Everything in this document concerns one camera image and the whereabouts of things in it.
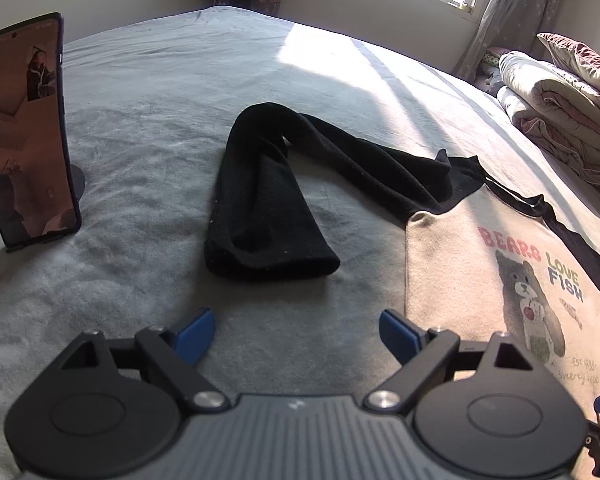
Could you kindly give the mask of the beige bear sweatshirt black sleeves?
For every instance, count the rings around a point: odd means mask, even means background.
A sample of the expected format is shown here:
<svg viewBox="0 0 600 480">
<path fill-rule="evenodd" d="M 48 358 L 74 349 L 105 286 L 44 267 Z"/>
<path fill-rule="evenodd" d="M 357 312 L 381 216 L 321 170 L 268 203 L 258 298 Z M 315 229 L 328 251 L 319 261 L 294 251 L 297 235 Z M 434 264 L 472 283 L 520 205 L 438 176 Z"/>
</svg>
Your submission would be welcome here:
<svg viewBox="0 0 600 480">
<path fill-rule="evenodd" d="M 585 408 L 600 395 L 600 255 L 543 196 L 474 156 L 420 157 L 287 107 L 227 139 L 204 264 L 233 301 L 217 356 L 250 391 L 362 396 L 393 369 L 393 309 L 466 339 L 513 334 Z"/>
</svg>

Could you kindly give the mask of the smartphone on stand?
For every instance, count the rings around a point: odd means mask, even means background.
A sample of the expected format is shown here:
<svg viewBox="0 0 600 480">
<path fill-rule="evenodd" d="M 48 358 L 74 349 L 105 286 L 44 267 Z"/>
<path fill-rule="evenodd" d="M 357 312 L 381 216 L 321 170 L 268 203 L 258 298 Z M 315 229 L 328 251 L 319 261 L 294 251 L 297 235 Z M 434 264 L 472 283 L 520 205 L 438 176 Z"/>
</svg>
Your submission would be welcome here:
<svg viewBox="0 0 600 480">
<path fill-rule="evenodd" d="M 0 30 L 0 234 L 7 250 L 82 226 L 82 171 L 70 162 L 58 12 Z"/>
</svg>

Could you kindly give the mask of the grey bed sheet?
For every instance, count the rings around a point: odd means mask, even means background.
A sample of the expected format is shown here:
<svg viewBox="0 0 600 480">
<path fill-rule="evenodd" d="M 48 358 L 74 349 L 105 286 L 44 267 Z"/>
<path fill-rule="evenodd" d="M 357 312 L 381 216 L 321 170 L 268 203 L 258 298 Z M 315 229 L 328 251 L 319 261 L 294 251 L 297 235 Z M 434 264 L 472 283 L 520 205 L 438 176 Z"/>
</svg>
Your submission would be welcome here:
<svg viewBox="0 0 600 480">
<path fill-rule="evenodd" d="M 219 6 L 82 38 L 64 49 L 71 160 L 86 175 L 82 228 L 5 252 L 0 237 L 0 479 L 17 396 L 81 330 L 129 337 L 212 309 L 202 372 L 228 394 L 238 353 L 215 353 L 235 311 L 204 265 L 216 174 L 237 115 L 286 105 L 414 155 L 475 155 L 543 195 L 600 253 L 600 194 L 534 146 L 500 104 L 451 75 L 318 28 Z"/>
</svg>

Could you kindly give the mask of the folded beige quilt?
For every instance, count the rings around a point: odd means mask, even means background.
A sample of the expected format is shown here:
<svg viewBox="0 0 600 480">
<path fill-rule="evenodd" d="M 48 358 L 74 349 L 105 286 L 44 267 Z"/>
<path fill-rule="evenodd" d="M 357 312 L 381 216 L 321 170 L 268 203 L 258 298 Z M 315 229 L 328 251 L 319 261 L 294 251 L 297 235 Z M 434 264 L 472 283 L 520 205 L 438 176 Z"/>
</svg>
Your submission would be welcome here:
<svg viewBox="0 0 600 480">
<path fill-rule="evenodd" d="M 600 90 L 580 77 L 518 51 L 500 58 L 498 102 L 536 146 L 600 185 Z"/>
</svg>

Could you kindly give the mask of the maroon pillow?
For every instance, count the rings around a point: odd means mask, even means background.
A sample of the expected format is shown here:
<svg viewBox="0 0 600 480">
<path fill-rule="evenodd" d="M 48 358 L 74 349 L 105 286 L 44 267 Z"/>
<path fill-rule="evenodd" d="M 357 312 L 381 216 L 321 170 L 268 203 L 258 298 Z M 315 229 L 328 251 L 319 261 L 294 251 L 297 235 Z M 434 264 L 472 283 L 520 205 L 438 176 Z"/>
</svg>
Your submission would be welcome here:
<svg viewBox="0 0 600 480">
<path fill-rule="evenodd" d="M 581 41 L 552 32 L 539 32 L 536 38 L 557 67 L 579 76 L 600 91 L 600 54 Z"/>
</svg>

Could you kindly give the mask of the grey curtain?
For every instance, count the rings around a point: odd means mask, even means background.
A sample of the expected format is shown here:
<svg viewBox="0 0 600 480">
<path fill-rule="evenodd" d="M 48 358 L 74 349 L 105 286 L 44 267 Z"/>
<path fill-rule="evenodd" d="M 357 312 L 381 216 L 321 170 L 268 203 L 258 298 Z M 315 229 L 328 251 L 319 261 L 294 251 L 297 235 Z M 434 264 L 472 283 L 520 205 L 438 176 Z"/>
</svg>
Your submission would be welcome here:
<svg viewBox="0 0 600 480">
<path fill-rule="evenodd" d="M 489 0 L 453 75 L 473 82 L 490 47 L 540 55 L 542 47 L 536 35 L 552 29 L 561 3 L 562 0 Z"/>
</svg>

